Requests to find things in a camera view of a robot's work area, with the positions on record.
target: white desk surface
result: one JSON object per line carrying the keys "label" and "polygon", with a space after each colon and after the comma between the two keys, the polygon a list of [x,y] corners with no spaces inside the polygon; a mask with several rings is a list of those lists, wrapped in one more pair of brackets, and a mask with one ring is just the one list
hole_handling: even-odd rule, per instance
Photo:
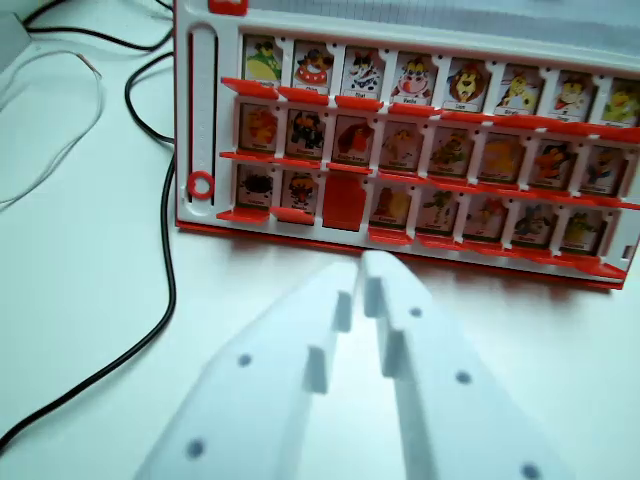
{"label": "white desk surface", "polygon": [[[41,23],[150,44],[170,23],[149,5],[81,2]],[[0,214],[2,433],[129,348],[167,302],[159,203],[171,151],[135,126],[123,101],[127,77],[150,57],[85,36],[65,38],[38,41],[22,58],[36,48],[84,53],[104,77],[106,108],[58,171]],[[144,119],[171,134],[171,62],[157,70],[133,99]],[[18,83],[30,86],[0,114],[2,194],[37,174],[94,109],[93,78],[73,58],[40,60]],[[24,432],[0,458],[0,478],[131,478],[221,345],[323,265],[355,261],[174,227],[171,245],[178,306],[166,332]],[[429,262],[409,266],[463,322],[481,357],[576,478],[638,478],[637,262],[625,289],[612,292]],[[378,374],[375,341],[371,322],[361,317],[341,337],[330,394],[313,406],[299,479],[404,478],[393,389]]]}

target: white cable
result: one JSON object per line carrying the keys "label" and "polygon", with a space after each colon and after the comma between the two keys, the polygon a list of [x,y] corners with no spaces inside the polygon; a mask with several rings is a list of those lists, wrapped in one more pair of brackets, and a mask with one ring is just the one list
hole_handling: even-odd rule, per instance
{"label": "white cable", "polygon": [[100,120],[100,117],[102,116],[102,110],[103,110],[103,106],[104,106],[104,94],[103,94],[103,89],[102,89],[102,76],[100,75],[100,72],[98,72],[93,65],[91,65],[87,59],[76,52],[72,52],[70,50],[54,50],[51,52],[45,52],[45,53],[41,53],[39,55],[36,55],[34,57],[29,58],[28,60],[24,61],[23,63],[21,63],[20,65],[18,65],[18,67],[13,71],[13,73],[11,74],[11,77],[9,78],[9,82],[4,86],[4,88],[2,88],[0,90],[0,112],[3,110],[4,107],[6,107],[6,105],[13,99],[16,98],[16,96],[13,97],[13,99],[8,100],[6,103],[2,103],[2,97],[5,95],[5,93],[9,90],[9,88],[11,87],[11,85],[13,84],[13,82],[16,79],[16,75],[18,74],[18,72],[20,70],[22,70],[24,67],[26,67],[27,65],[29,65],[30,63],[39,60],[40,58],[44,58],[44,57],[49,57],[49,56],[53,56],[53,55],[73,55],[74,57],[80,59],[82,61],[82,63],[84,63],[87,68],[89,68],[91,70],[91,73],[93,73],[93,76],[96,79],[96,96],[97,96],[97,102],[96,102],[96,113],[93,116],[91,122],[87,125],[86,128],[84,128],[80,133],[78,133],[75,137],[73,137],[71,140],[69,140],[67,143],[65,143],[63,145],[63,147],[58,150],[58,152],[51,158],[51,160],[47,163],[47,165],[45,166],[44,170],[36,177],[35,180],[33,180],[33,182],[31,182],[29,184],[29,186],[27,186],[26,188],[24,188],[23,190],[21,190],[19,193],[12,195],[10,197],[7,198],[2,198],[0,199],[0,211],[8,208],[9,206],[13,205],[15,202],[17,202],[18,200],[20,200],[21,198],[29,195],[33,190],[35,190],[36,188],[38,188],[47,178],[49,178],[51,176],[51,174],[53,172],[55,172],[55,170],[60,166],[60,164],[63,162],[63,160],[66,158],[67,154],[71,151],[71,149],[73,147],[76,146],[76,144],[82,140],[82,138],[91,131],[91,129],[96,125],[96,123],[98,123],[98,120]]}

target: cartoon animal card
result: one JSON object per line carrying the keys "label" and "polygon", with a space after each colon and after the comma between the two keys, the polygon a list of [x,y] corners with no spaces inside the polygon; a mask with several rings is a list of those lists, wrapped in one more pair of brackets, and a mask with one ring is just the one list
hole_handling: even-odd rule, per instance
{"label": "cartoon animal card", "polygon": [[606,227],[601,211],[574,210],[564,231],[560,250],[595,255]]}
{"label": "cartoon animal card", "polygon": [[593,99],[593,83],[586,73],[560,72],[548,117],[563,122],[584,122],[587,120],[591,100]]}
{"label": "cartoon animal card", "polygon": [[449,67],[448,88],[443,107],[446,110],[480,112],[489,87],[484,62],[454,58]]}
{"label": "cartoon animal card", "polygon": [[380,98],[384,62],[374,48],[347,47],[344,52],[341,94]]}
{"label": "cartoon animal card", "polygon": [[256,152],[275,153],[278,119],[264,105],[240,106],[239,147]]}
{"label": "cartoon animal card", "polygon": [[542,140],[533,161],[529,185],[564,190],[567,188],[577,154],[570,144],[557,140]]}
{"label": "cartoon animal card", "polygon": [[238,165],[236,205],[268,209],[271,206],[273,179],[266,167]]}
{"label": "cartoon animal card", "polygon": [[436,73],[430,55],[400,52],[393,77],[391,102],[429,105]]}
{"label": "cartoon animal card", "polygon": [[513,183],[518,178],[524,148],[516,135],[489,133],[482,154],[478,180]]}
{"label": "cartoon animal card", "polygon": [[282,177],[282,199],[280,205],[295,208],[311,215],[316,212],[318,184],[310,173],[286,170]]}
{"label": "cartoon animal card", "polygon": [[511,243],[521,247],[547,248],[555,224],[556,215],[550,204],[523,204]]}
{"label": "cartoon animal card", "polygon": [[542,91],[542,78],[537,68],[509,64],[500,83],[500,101],[496,115],[533,115]]}
{"label": "cartoon animal card", "polygon": [[366,118],[339,115],[333,141],[332,161],[347,165],[369,165],[373,128]]}
{"label": "cartoon animal card", "polygon": [[405,228],[411,196],[403,186],[378,185],[373,193],[369,224],[377,227]]}
{"label": "cartoon animal card", "polygon": [[640,82],[614,79],[601,123],[611,127],[635,127],[639,115]]}
{"label": "cartoon animal card", "polygon": [[580,191],[596,195],[615,196],[627,161],[619,148],[592,147]]}
{"label": "cartoon animal card", "polygon": [[451,235],[458,214],[456,195],[448,190],[424,190],[418,210],[416,231]]}
{"label": "cartoon animal card", "polygon": [[380,168],[415,172],[418,168],[422,135],[414,123],[387,122],[380,152]]}
{"label": "cartoon animal card", "polygon": [[474,195],[469,202],[462,236],[469,240],[497,242],[502,236],[508,209],[499,197]]}
{"label": "cartoon animal card", "polygon": [[465,177],[471,160],[473,141],[469,131],[439,127],[433,137],[428,172],[447,177]]}
{"label": "cartoon animal card", "polygon": [[282,50],[275,38],[245,35],[242,78],[257,80],[267,87],[279,87],[282,78]]}
{"label": "cartoon animal card", "polygon": [[289,157],[322,159],[324,122],[317,112],[289,110],[285,154]]}
{"label": "cartoon animal card", "polygon": [[321,95],[329,94],[333,55],[324,43],[296,41],[293,53],[293,86]]}

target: red circle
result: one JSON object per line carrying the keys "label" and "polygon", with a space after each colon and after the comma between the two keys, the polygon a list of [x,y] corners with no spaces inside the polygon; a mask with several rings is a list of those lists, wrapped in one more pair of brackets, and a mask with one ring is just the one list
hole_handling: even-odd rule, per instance
{"label": "red circle", "polygon": [[[209,188],[204,193],[200,193],[198,192],[198,190],[196,190],[196,180],[198,180],[199,178],[205,180],[209,184]],[[189,190],[189,193],[193,197],[197,198],[198,200],[208,200],[211,197],[213,197],[213,192],[215,189],[214,182],[215,180],[211,175],[209,175],[207,172],[199,170],[189,175],[189,181],[187,182],[187,190]]]}

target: white plastic part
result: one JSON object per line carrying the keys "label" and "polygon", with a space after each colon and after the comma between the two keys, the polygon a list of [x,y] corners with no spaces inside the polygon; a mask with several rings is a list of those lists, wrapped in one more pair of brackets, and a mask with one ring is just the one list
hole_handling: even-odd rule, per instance
{"label": "white plastic part", "polygon": [[[402,263],[367,252],[362,272],[407,480],[573,478]],[[337,331],[350,328],[356,274],[327,267],[223,348],[136,479],[295,478],[310,396],[327,392]]]}
{"label": "white plastic part", "polygon": [[[392,81],[392,76],[388,72],[395,65],[399,52],[423,52],[431,55],[432,62],[438,67],[431,101],[431,105],[436,108],[441,108],[445,100],[451,59],[457,57],[483,60],[485,68],[493,72],[495,77],[492,78],[488,86],[483,107],[485,114],[493,113],[495,103],[499,98],[500,81],[498,77],[501,75],[500,72],[504,71],[505,64],[523,64],[539,68],[540,76],[544,79],[544,86],[538,102],[538,112],[540,113],[548,111],[554,103],[554,91],[560,71],[584,72],[591,75],[594,83],[599,86],[597,99],[591,110],[591,117],[595,119],[596,117],[599,118],[602,113],[596,109],[601,109],[604,106],[602,98],[608,95],[607,89],[610,87],[613,78],[640,80],[640,68],[636,57],[620,53],[602,52],[597,49],[577,48],[564,44],[543,43],[525,38],[507,40],[488,34],[373,23],[357,19],[331,18],[327,21],[327,19],[323,20],[314,15],[252,8],[249,9],[248,14],[244,17],[213,15],[209,12],[207,0],[176,0],[175,9],[177,12],[175,71],[176,135],[178,139],[176,147],[176,180],[180,187],[176,191],[179,192],[177,218],[180,222],[293,237],[313,242],[351,245],[364,249],[384,248],[391,252],[559,275],[587,281],[606,282],[609,285],[623,283],[620,278],[601,277],[573,267],[541,264],[522,258],[484,255],[473,251],[451,251],[426,247],[414,237],[414,232],[411,231],[411,226],[416,224],[419,213],[417,208],[413,208],[410,211],[407,219],[407,234],[410,238],[413,238],[413,242],[409,245],[373,242],[368,236],[368,221],[373,202],[372,195],[375,191],[374,184],[380,182],[377,177],[377,165],[383,144],[382,136],[387,122],[414,123],[424,134],[424,143],[418,166],[418,175],[423,179],[428,177],[427,170],[434,146],[433,134],[428,132],[433,132],[439,127],[464,128],[469,130],[470,135],[472,135],[474,147],[466,177],[470,184],[478,183],[477,175],[481,165],[482,153],[487,135],[490,132],[520,137],[520,141],[526,149],[526,161],[523,163],[517,179],[517,183],[521,186],[526,186],[525,180],[531,177],[533,159],[536,154],[534,150],[541,140],[570,142],[571,150],[580,153],[574,168],[573,178],[568,187],[568,191],[576,196],[579,195],[580,182],[591,149],[594,146],[621,148],[625,151],[625,158],[629,161],[629,164],[619,188],[620,200],[640,204],[640,176],[636,175],[639,154],[636,145],[603,141],[597,138],[581,138],[548,133],[544,128],[522,130],[443,120],[440,116],[425,119],[418,116],[390,114],[388,95],[386,97],[381,96],[381,101],[384,102],[384,105],[380,111],[375,113],[344,109],[337,107],[335,96],[340,95],[345,48],[349,45],[357,45],[378,49],[381,57],[385,60],[385,74],[383,75],[381,87],[383,93],[391,91],[392,85],[390,82]],[[282,96],[277,100],[245,97],[222,85],[220,79],[223,77],[241,77],[243,36],[250,34],[274,36],[276,45],[283,51],[283,74],[281,79],[284,86],[290,86],[290,83],[288,84],[287,82],[291,79],[292,72],[286,66],[291,65],[294,41],[324,42],[334,55],[335,62],[329,90],[329,105],[320,107],[289,102]],[[193,45],[193,56],[190,52],[190,45]],[[314,175],[319,173],[321,175],[318,180],[318,201],[316,202],[315,222],[313,225],[282,222],[274,215],[270,215],[268,220],[262,224],[239,223],[217,217],[220,213],[226,212],[235,206],[236,168],[238,162],[222,158],[220,153],[235,151],[238,147],[240,124],[238,106],[240,103],[268,106],[278,118],[280,125],[282,125],[280,122],[286,122],[290,109],[317,112],[322,121],[325,122],[324,149],[320,172],[305,170],[302,167],[266,165],[273,178],[272,207],[280,205],[284,170],[311,172]],[[367,199],[360,228],[357,231],[323,227],[324,186],[326,176],[331,174],[327,165],[331,159],[335,122],[338,115],[363,117],[370,126],[374,127],[373,148],[370,155],[370,167],[373,172],[368,177],[362,176],[362,180],[368,182],[367,185],[362,186],[367,192]],[[282,154],[284,148],[283,130],[283,128],[280,128],[278,131],[276,157]],[[186,185],[189,175],[195,171],[204,171],[215,177],[215,191],[212,199],[199,200],[187,193]],[[419,198],[422,190],[422,186],[415,186],[414,198]],[[603,207],[594,207],[593,209],[602,210]],[[564,211],[570,212],[571,208],[565,207]],[[598,256],[601,258],[602,263],[626,272],[631,263],[624,253],[631,251],[627,247],[633,247],[638,243],[640,237],[640,210],[625,210],[623,213],[619,216],[620,221],[616,222],[615,226],[609,226],[610,231],[605,235],[605,241],[601,243]],[[466,211],[464,208],[460,208],[457,213],[454,231],[454,237],[458,241],[462,240],[460,234],[464,228],[465,219]],[[565,226],[566,223],[557,222],[553,238],[561,239]],[[505,231],[502,238],[510,237],[511,233]],[[559,252],[557,249],[552,250],[556,254]]]}
{"label": "white plastic part", "polygon": [[636,55],[640,50],[640,5],[629,0],[550,1],[540,8],[531,0],[251,0],[261,10],[324,17],[491,33],[585,49]]}

